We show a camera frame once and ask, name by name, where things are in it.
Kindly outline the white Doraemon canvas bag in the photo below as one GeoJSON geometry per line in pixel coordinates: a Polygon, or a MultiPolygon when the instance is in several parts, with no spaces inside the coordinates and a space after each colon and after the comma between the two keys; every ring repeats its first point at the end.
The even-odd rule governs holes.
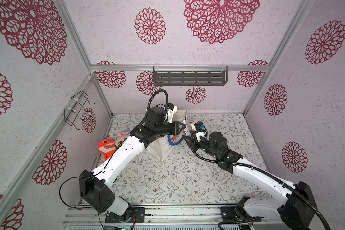
{"type": "MultiPolygon", "coordinates": [[[[179,121],[185,124],[188,111],[177,110],[173,113],[168,110],[168,114],[169,121],[179,121]]],[[[179,145],[182,142],[182,135],[184,133],[185,132],[182,131],[177,136],[166,135],[163,138],[157,138],[152,144],[147,147],[146,150],[151,156],[162,162],[174,150],[175,146],[179,145]]]]}

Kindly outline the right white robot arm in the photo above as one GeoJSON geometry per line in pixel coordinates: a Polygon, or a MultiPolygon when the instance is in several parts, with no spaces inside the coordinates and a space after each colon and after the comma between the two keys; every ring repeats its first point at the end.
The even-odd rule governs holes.
{"type": "Polygon", "coordinates": [[[274,201],[261,201],[243,197],[234,207],[234,224],[253,222],[262,218],[282,221],[292,230],[307,230],[317,208],[310,187],[299,182],[285,181],[261,168],[228,148],[227,140],[220,132],[209,137],[203,131],[194,134],[190,141],[192,152],[202,150],[212,157],[206,162],[241,177],[270,194],[274,201]]]}

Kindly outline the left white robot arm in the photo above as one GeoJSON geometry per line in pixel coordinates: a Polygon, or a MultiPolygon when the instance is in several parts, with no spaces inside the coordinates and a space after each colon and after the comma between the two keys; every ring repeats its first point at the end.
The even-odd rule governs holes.
{"type": "Polygon", "coordinates": [[[91,172],[85,170],[79,178],[80,197],[98,213],[111,212],[118,216],[129,213],[131,205],[111,191],[121,171],[156,139],[177,136],[186,128],[180,121],[157,125],[137,125],[121,147],[105,163],[91,172]]]}

